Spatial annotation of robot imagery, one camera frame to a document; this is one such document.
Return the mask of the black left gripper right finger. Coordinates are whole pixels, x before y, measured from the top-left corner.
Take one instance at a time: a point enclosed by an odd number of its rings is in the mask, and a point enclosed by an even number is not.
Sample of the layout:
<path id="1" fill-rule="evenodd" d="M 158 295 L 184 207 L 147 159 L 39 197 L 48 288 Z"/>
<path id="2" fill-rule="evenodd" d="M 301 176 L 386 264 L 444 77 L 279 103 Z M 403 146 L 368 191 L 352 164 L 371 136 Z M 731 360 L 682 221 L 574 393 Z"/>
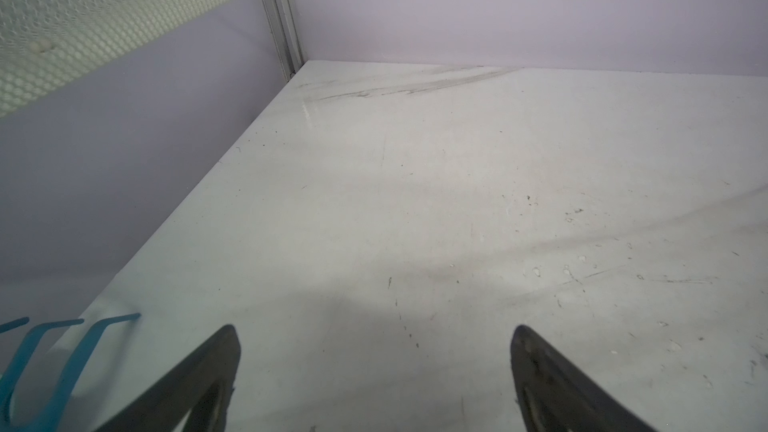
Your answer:
<path id="1" fill-rule="evenodd" d="M 514 331 L 510 366 L 528 431 L 655 430 L 527 325 Z"/>

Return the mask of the aluminium corner frame post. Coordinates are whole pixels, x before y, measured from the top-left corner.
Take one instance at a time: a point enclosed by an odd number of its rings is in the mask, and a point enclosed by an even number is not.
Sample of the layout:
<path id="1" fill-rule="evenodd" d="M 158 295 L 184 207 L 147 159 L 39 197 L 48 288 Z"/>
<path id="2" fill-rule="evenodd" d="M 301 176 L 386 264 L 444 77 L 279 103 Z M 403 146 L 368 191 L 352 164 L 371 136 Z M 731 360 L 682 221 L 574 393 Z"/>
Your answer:
<path id="1" fill-rule="evenodd" d="M 290 81 L 307 62 L 298 26 L 295 0 L 261 0 L 278 61 Z"/>

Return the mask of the teal hand rake tool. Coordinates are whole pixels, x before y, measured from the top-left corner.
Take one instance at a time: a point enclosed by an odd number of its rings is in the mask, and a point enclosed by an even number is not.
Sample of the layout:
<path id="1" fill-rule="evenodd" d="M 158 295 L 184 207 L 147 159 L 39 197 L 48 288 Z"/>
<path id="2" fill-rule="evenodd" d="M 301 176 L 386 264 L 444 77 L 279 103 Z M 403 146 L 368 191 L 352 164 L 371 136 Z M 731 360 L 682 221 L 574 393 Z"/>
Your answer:
<path id="1" fill-rule="evenodd" d="M 1 374 L 1 429 L 3 431 L 55 431 L 61 424 L 67 404 L 89 359 L 106 329 L 134 322 L 139 313 L 107 317 L 93 323 L 67 356 L 35 360 L 45 335 L 56 329 L 69 329 L 84 323 L 82 318 L 44 322 L 25 334 Z M 37 413 L 27 419 L 15 417 L 24 399 L 39 401 Z"/>

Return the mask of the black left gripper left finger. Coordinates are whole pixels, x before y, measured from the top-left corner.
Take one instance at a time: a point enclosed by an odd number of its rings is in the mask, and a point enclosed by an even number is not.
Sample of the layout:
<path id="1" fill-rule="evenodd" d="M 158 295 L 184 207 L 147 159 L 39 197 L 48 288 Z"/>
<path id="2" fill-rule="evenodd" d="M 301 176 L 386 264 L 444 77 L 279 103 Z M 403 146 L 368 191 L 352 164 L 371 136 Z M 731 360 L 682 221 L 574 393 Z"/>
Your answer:
<path id="1" fill-rule="evenodd" d="M 101 431 L 223 431 L 241 345 L 233 325 L 221 327 Z"/>

